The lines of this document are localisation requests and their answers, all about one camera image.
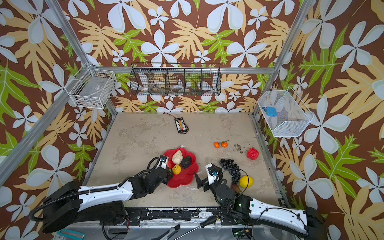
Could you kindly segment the yellow wrinkled pear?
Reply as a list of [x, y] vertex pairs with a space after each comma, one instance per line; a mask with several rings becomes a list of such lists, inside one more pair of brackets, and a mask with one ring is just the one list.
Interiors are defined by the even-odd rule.
[[172, 172], [174, 175], [179, 175], [182, 172], [182, 167], [180, 165], [174, 165]]

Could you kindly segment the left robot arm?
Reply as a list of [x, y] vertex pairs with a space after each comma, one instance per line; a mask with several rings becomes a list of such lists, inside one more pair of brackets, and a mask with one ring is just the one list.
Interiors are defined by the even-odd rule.
[[29, 219], [43, 224], [43, 233], [53, 233], [78, 222], [122, 223], [127, 212], [124, 202], [152, 194], [160, 184], [167, 184], [173, 174], [169, 168], [141, 171], [121, 183], [87, 187], [68, 183], [33, 209]]

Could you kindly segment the dark avocado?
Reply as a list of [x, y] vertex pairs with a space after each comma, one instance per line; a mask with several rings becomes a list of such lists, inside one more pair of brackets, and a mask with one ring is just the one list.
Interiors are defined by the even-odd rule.
[[180, 166], [183, 169], [188, 169], [192, 164], [192, 158], [190, 156], [186, 156], [182, 159]]

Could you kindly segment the yellow lemon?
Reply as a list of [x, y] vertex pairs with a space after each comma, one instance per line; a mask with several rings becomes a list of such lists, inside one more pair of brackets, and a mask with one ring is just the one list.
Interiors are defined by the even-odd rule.
[[250, 188], [253, 184], [254, 184], [254, 180], [249, 176], [243, 176], [239, 180], [239, 186], [243, 189]]

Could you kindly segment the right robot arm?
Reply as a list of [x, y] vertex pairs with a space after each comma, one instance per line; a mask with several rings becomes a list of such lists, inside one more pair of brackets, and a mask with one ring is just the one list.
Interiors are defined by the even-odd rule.
[[220, 206], [218, 218], [225, 224], [244, 226], [266, 225], [281, 229], [305, 240], [326, 240], [326, 221], [316, 209], [295, 210], [263, 203], [255, 198], [236, 193], [218, 176], [200, 179], [197, 187], [210, 190]]

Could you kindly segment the red flower-shaped fruit bowl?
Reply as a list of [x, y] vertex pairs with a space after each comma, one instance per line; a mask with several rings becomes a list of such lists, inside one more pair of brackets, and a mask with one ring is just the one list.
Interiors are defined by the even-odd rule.
[[188, 152], [186, 149], [183, 149], [183, 148], [168, 150], [164, 153], [164, 156], [169, 157], [169, 161], [167, 163], [167, 166], [169, 167], [169, 169], [172, 169], [175, 166], [175, 164], [172, 161], [172, 157], [179, 150], [181, 151], [184, 158], [190, 157], [192, 160], [191, 160], [191, 165], [187, 169], [181, 168], [181, 172], [178, 175], [174, 175], [169, 180], [167, 186], [173, 189], [178, 188], [180, 186], [189, 185], [193, 181], [195, 173], [199, 171], [199, 166], [196, 161], [196, 156], [193, 153]]

